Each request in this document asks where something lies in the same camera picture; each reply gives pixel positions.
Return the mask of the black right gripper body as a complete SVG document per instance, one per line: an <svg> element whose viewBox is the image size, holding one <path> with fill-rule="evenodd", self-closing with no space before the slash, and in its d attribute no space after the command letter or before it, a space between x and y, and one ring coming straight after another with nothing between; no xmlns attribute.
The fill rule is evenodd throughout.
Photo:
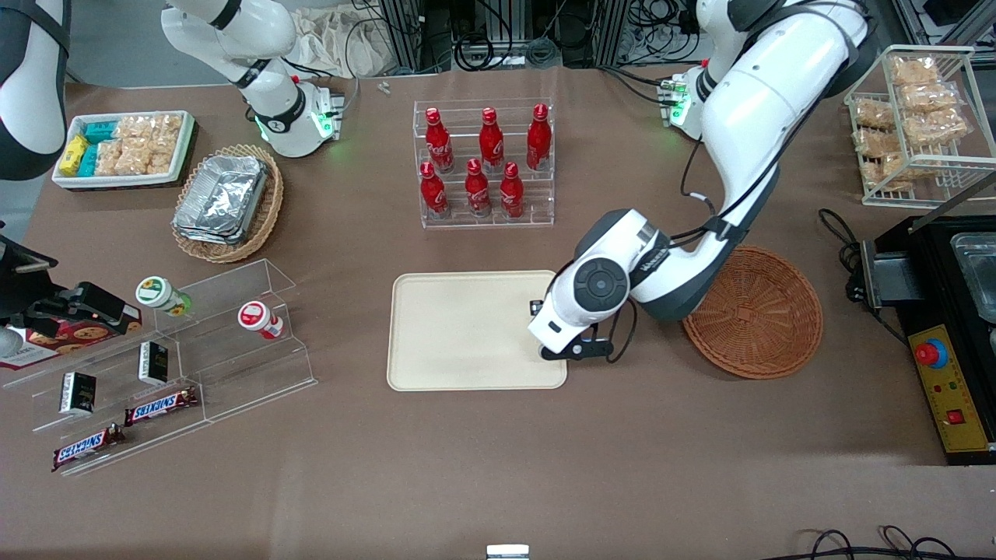
<svg viewBox="0 0 996 560"><path fill-rule="evenodd" d="M59 291L50 270L59 261L14 241L1 241L1 325L26 312L36 301Z"/></svg>

